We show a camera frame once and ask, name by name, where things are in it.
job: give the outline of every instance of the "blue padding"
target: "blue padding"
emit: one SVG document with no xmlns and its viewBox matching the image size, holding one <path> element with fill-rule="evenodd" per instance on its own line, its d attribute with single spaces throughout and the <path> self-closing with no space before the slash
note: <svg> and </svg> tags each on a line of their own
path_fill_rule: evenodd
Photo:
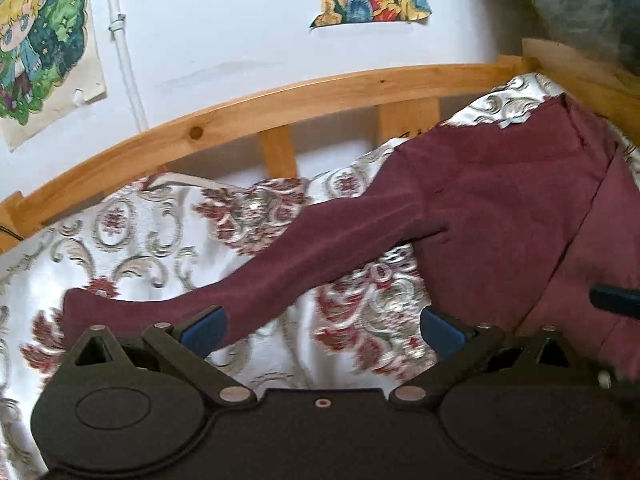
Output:
<svg viewBox="0 0 640 480">
<path fill-rule="evenodd" d="M 420 314 L 420 333 L 441 360 L 466 345 L 466 336 L 460 330 L 426 308 Z"/>
<path fill-rule="evenodd" d="M 190 326 L 180 336 L 180 343 L 198 357 L 205 358 L 222 343 L 226 333 L 226 315 L 221 308 Z"/>
</svg>

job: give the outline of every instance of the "wooden bed frame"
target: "wooden bed frame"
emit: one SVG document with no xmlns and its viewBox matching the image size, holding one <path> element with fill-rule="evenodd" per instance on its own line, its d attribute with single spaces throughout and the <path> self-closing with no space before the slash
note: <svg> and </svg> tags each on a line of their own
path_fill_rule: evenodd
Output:
<svg viewBox="0 0 640 480">
<path fill-rule="evenodd" d="M 133 136 L 26 197 L 16 192 L 0 203 L 0 224 L 27 238 L 91 197 L 161 173 L 167 163 L 191 153 L 253 134 L 268 176 L 294 177 L 292 123 L 377 106 L 380 143 L 414 137 L 441 120 L 440 97 L 487 93 L 527 72 L 544 73 L 634 142 L 640 141 L 640 78 L 549 41 L 525 40 L 524 53 L 531 57 L 498 56 L 489 64 L 411 66 L 332 76 L 206 108 Z M 0 253 L 16 243 L 0 232 Z"/>
</svg>

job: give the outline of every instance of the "white wall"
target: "white wall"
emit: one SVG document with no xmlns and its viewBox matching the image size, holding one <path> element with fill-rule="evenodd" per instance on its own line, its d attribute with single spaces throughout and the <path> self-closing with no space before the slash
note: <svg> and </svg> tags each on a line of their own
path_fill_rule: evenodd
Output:
<svg viewBox="0 0 640 480">
<path fill-rule="evenodd" d="M 520 38 L 540 34 L 524 0 L 429 0 L 420 23 L 371 23 L 309 30 L 320 0 L 122 0 L 132 63 L 150 126 L 252 92 L 373 68 L 488 62 Z M 27 194 L 89 156 L 136 133 L 114 44 L 107 0 L 92 0 L 108 97 L 80 108 L 14 153 L 0 146 L 0 200 Z M 301 173 L 348 164 L 370 147 L 371 110 L 294 129 Z M 348 140 L 340 143 L 341 136 Z M 177 164 L 181 171 L 248 184 L 262 176 L 251 140 Z"/>
</svg>

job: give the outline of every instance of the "black cable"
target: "black cable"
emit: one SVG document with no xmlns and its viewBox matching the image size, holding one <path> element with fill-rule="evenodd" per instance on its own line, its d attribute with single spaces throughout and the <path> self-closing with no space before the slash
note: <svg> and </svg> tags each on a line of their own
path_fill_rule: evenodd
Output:
<svg viewBox="0 0 640 480">
<path fill-rule="evenodd" d="M 20 235 L 17 235 L 13 231 L 11 231 L 11 229 L 8 229 L 8 228 L 4 227 L 3 225 L 0 225 L 0 233 L 8 234 L 9 236 L 14 237 L 19 242 L 24 241 L 24 238 L 22 238 Z"/>
</svg>

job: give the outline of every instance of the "white pipe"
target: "white pipe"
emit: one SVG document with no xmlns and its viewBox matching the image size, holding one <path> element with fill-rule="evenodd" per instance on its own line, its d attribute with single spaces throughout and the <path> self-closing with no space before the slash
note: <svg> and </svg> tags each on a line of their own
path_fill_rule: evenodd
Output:
<svg viewBox="0 0 640 480">
<path fill-rule="evenodd" d="M 142 105 L 142 99 L 140 99 L 140 92 L 138 91 L 138 85 L 136 84 L 136 77 L 133 73 L 133 66 L 131 65 L 131 56 L 129 55 L 129 47 L 127 46 L 127 37 L 125 34 L 126 16 L 120 10 L 120 0 L 108 1 L 109 17 L 111 22 L 109 30 L 113 34 L 113 39 L 116 42 L 118 59 L 120 60 L 120 69 L 122 70 L 122 78 L 124 79 L 124 85 L 127 90 L 127 96 L 129 97 L 129 103 L 131 104 L 133 115 L 136 119 L 138 131 L 144 132 L 149 129 L 149 124 L 146 122 L 145 107 Z"/>
</svg>

